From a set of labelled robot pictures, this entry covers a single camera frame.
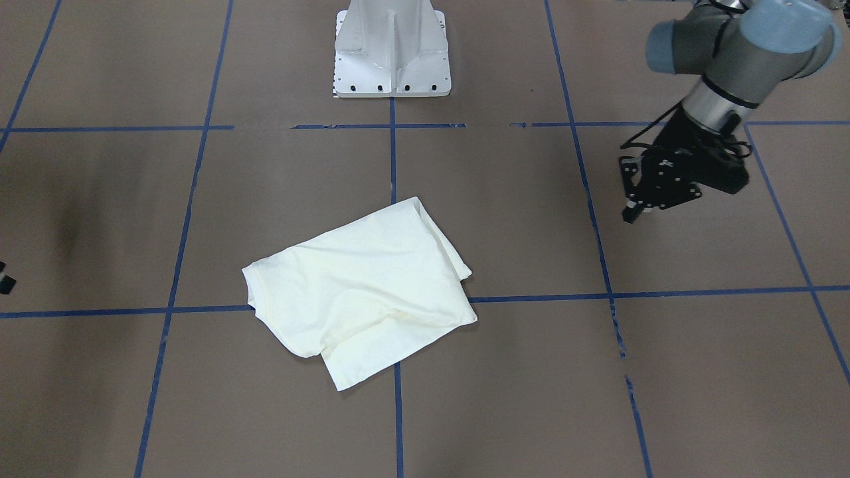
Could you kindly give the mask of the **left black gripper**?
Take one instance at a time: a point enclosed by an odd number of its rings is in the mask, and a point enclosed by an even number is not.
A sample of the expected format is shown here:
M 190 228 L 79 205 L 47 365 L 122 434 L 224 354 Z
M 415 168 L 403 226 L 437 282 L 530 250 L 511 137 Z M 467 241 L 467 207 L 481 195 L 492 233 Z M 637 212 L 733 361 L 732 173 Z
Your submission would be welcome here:
M 700 199 L 703 193 L 692 177 L 693 160 L 698 141 L 710 137 L 719 135 L 693 121 L 681 106 L 675 106 L 641 159 L 621 155 L 620 180 L 626 198 L 622 220 L 633 224 L 647 207 L 665 210 Z M 646 194 L 647 203 L 638 187 L 640 173 L 641 191 Z

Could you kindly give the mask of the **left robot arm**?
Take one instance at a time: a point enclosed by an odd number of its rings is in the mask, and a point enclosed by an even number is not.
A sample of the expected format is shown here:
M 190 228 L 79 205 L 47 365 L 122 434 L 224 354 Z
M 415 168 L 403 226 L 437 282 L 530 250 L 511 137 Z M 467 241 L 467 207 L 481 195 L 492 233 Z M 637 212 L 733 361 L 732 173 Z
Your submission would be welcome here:
M 820 72 L 837 57 L 843 33 L 817 1 L 698 1 L 682 19 L 656 24 L 646 40 L 653 72 L 693 75 L 682 100 L 653 121 L 646 143 L 620 148 L 626 199 L 622 218 L 699 199 L 702 187 L 734 195 L 750 180 L 752 148 L 735 136 L 777 85 Z

